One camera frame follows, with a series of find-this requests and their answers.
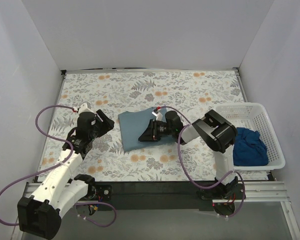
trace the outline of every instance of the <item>folded blue cloth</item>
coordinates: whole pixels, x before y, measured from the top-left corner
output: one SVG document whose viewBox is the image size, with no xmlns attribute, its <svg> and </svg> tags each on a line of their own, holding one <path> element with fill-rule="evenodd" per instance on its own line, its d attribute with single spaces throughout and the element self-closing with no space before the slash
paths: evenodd
<svg viewBox="0 0 300 240">
<path fill-rule="evenodd" d="M 267 147 L 260 140 L 260 133 L 244 127 L 237 127 L 233 148 L 233 164 L 235 166 L 265 166 L 269 163 Z"/>
<path fill-rule="evenodd" d="M 146 110 L 138 112 L 125 111 L 118 115 L 124 152 L 129 152 L 136 149 L 143 149 L 149 146 L 159 146 L 175 142 L 172 136 L 164 136 L 161 138 L 160 141 L 156 142 L 141 142 L 138 140 L 141 134 L 143 134 L 144 131 L 147 129 L 150 119 L 156 118 L 152 114 L 153 109 L 154 108 L 150 107 Z M 167 112 L 166 108 L 162 108 L 160 112 L 163 115 L 162 121 L 165 122 L 165 113 Z"/>
</svg>

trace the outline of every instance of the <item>gray wall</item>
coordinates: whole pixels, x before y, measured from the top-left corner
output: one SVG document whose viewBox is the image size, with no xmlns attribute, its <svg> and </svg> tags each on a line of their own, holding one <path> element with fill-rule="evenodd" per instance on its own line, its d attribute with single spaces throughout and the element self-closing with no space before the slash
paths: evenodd
<svg viewBox="0 0 300 240">
<path fill-rule="evenodd" d="M 60 69 L 239 67 L 273 0 L 22 0 Z"/>
<path fill-rule="evenodd" d="M 300 227 L 300 0 L 275 0 L 240 66 L 250 102 L 267 109 L 285 156 L 284 180 Z"/>
<path fill-rule="evenodd" d="M 35 116 L 53 104 L 60 71 L 20 0 L 0 0 L 0 190 L 35 172 L 45 138 L 35 128 Z M 51 113 L 42 116 L 48 129 Z M 0 216 L 17 219 L 17 202 L 25 181 L 0 198 Z M 10 239 L 13 227 L 0 224 L 0 239 Z"/>
</svg>

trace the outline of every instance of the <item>floral tablecloth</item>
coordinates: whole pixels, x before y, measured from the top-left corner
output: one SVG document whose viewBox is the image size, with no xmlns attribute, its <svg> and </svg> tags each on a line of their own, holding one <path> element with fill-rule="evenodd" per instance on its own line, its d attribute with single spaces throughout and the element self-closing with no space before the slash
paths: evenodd
<svg viewBox="0 0 300 240">
<path fill-rule="evenodd" d="M 191 121 L 201 118 L 215 104 L 243 102 L 235 72 L 144 71 L 67 74 L 59 104 L 78 107 L 87 103 L 102 111 L 115 126 L 93 143 L 74 173 L 89 174 L 97 181 L 187 181 L 180 166 L 177 144 L 148 147 L 124 153 L 118 114 L 149 107 L 171 106 Z M 55 111 L 49 134 L 66 138 L 78 115 L 69 109 Z M 56 163 L 63 143 L 48 140 L 39 170 Z M 200 138 L 181 147 L 184 164 L 195 180 L 213 180 L 216 165 L 212 150 Z M 47 173 L 39 176 L 41 182 Z M 265 171 L 243 172 L 247 180 L 267 180 Z"/>
</svg>

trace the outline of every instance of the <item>blue towel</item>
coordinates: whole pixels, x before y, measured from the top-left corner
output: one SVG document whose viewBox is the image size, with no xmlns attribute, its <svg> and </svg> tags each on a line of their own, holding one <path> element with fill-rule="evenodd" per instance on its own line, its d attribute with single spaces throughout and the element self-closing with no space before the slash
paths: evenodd
<svg viewBox="0 0 300 240">
<path fill-rule="evenodd" d="M 175 142 L 172 136 L 164 136 L 161 138 L 160 141 L 156 142 L 138 140 L 141 134 L 143 134 L 144 131 L 147 129 L 150 119 L 156 118 L 152 114 L 153 109 L 153 107 L 150 107 L 146 110 L 138 112 L 125 111 L 118 115 L 124 152 L 129 152 L 136 149 L 143 149 L 149 146 L 171 144 Z M 163 115 L 162 121 L 165 122 L 165 114 L 167 112 L 167 109 L 162 108 L 160 112 Z"/>
<path fill-rule="evenodd" d="M 233 148 L 233 164 L 235 166 L 265 166 L 269 163 L 267 147 L 260 140 L 260 133 L 244 127 L 237 127 Z"/>
</svg>

